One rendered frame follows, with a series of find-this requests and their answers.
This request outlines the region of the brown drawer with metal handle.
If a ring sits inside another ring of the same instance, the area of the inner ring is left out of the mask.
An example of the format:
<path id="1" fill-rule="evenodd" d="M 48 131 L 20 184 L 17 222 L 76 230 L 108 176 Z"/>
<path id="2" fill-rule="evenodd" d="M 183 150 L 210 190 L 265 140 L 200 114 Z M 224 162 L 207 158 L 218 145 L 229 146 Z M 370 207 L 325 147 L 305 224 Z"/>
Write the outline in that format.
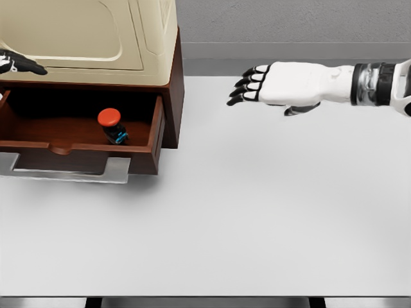
<path id="1" fill-rule="evenodd" d="M 115 108 L 128 139 L 112 144 L 98 114 Z M 160 94 L 7 88 L 0 99 L 0 176 L 122 184 L 156 175 L 164 131 Z"/>

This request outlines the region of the brown cabinet with beige top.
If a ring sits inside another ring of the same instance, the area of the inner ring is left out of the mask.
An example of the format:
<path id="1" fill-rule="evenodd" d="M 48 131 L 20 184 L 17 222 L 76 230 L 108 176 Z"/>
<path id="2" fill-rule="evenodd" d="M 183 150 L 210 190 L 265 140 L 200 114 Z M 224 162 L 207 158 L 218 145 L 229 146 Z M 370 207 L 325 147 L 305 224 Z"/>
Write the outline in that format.
<path id="1" fill-rule="evenodd" d="M 179 143 L 184 80 L 175 0 L 0 0 L 0 48 L 47 74 L 5 73 L 0 85 L 113 85 L 164 93 L 163 146 Z"/>

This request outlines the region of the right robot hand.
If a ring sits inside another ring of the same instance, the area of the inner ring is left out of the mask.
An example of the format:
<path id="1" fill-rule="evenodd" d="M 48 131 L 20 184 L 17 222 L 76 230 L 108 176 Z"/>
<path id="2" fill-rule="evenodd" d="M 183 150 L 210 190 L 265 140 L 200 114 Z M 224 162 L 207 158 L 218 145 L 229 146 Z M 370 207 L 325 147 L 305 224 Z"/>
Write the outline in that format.
<path id="1" fill-rule="evenodd" d="M 309 112 L 325 99 L 329 68 L 303 62 L 274 62 L 245 71 L 229 94 L 227 105 L 250 101 L 285 107 L 285 116 Z"/>

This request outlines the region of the red push-button switch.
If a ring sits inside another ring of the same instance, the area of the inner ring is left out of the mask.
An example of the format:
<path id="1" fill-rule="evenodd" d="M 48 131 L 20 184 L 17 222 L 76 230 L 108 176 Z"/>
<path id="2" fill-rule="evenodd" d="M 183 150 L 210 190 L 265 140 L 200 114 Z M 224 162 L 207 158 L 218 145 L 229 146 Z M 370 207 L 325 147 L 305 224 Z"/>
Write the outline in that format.
<path id="1" fill-rule="evenodd" d="M 106 138 L 115 145 L 123 144 L 128 139 L 126 128 L 120 123 L 121 114 L 115 108 L 103 109 L 98 114 L 98 123 Z"/>

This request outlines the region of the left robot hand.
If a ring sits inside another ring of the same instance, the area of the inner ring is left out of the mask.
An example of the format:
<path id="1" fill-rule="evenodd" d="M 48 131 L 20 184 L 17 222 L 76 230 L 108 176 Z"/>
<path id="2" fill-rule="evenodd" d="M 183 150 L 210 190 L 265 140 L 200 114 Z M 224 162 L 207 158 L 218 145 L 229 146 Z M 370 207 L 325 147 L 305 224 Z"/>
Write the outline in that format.
<path id="1" fill-rule="evenodd" d="M 0 49 L 0 74 L 8 72 L 31 72 L 41 76 L 48 73 L 42 65 L 26 58 L 24 55 L 7 49 Z"/>

